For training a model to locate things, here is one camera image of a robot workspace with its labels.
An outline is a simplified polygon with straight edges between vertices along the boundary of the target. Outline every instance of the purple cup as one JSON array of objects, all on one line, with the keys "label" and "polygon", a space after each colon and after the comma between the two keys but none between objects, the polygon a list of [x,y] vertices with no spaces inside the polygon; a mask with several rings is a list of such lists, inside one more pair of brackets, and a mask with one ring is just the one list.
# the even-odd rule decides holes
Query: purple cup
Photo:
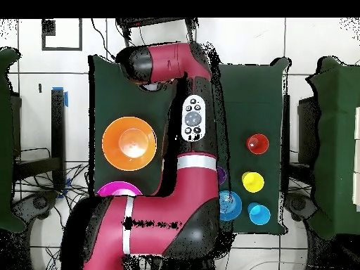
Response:
[{"label": "purple cup", "polygon": [[217,167],[217,178],[219,180],[219,185],[222,185],[226,180],[226,171],[220,166]]}]

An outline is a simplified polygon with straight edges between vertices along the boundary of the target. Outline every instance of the orange bowl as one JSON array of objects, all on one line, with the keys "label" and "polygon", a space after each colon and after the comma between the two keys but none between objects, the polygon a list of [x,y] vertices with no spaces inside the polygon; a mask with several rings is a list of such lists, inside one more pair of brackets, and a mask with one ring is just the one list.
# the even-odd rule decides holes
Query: orange bowl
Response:
[{"label": "orange bowl", "polygon": [[116,119],[104,131],[104,156],[117,169],[136,171],[144,168],[154,158],[155,152],[155,132],[140,118]]}]

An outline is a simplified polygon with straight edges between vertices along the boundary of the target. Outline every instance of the yellow cup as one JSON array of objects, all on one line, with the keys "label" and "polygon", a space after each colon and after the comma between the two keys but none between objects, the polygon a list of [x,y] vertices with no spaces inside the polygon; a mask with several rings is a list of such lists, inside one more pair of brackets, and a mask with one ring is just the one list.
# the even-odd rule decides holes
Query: yellow cup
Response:
[{"label": "yellow cup", "polygon": [[265,183],[262,175],[256,172],[245,172],[241,177],[241,181],[245,189],[250,193],[260,191]]}]

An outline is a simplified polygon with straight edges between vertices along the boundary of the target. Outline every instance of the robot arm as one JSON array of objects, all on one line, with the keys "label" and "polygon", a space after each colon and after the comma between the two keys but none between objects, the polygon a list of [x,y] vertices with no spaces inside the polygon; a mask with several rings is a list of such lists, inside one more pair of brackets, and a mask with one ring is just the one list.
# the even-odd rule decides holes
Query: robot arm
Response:
[{"label": "robot arm", "polygon": [[116,62],[136,84],[175,79],[176,94],[158,192],[99,198],[85,236],[83,270],[124,270],[123,258],[130,254],[204,257],[219,229],[217,138],[206,56],[191,42],[125,48]]}]

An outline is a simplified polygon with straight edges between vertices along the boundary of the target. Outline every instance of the pink bowl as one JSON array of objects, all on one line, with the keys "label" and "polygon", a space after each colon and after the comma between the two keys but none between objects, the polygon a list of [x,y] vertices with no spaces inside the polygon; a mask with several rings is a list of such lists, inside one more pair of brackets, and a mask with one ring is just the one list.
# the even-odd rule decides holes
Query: pink bowl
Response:
[{"label": "pink bowl", "polygon": [[142,195],[137,187],[125,181],[110,182],[100,188],[98,194],[101,197],[106,197],[108,195]]}]

